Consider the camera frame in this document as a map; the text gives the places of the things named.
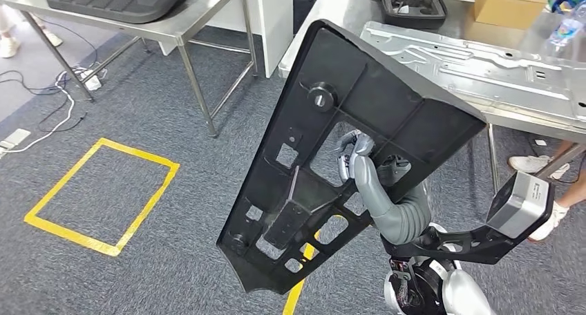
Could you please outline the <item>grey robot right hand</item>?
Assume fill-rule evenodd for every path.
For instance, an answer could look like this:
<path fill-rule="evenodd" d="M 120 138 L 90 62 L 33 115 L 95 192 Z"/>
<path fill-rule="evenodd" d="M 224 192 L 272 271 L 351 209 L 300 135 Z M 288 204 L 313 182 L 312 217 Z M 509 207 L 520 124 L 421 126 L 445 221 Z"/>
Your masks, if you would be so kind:
<path fill-rule="evenodd" d="M 427 226 L 431 221 L 426 188 L 423 183 L 413 187 L 398 202 L 393 202 L 384 190 L 370 153 L 375 142 L 358 129 L 342 135 L 334 150 L 341 154 L 348 145 L 353 145 L 352 154 L 347 159 L 346 170 L 341 172 L 344 181 L 353 179 L 363 202 L 375 220 L 421 221 Z"/>

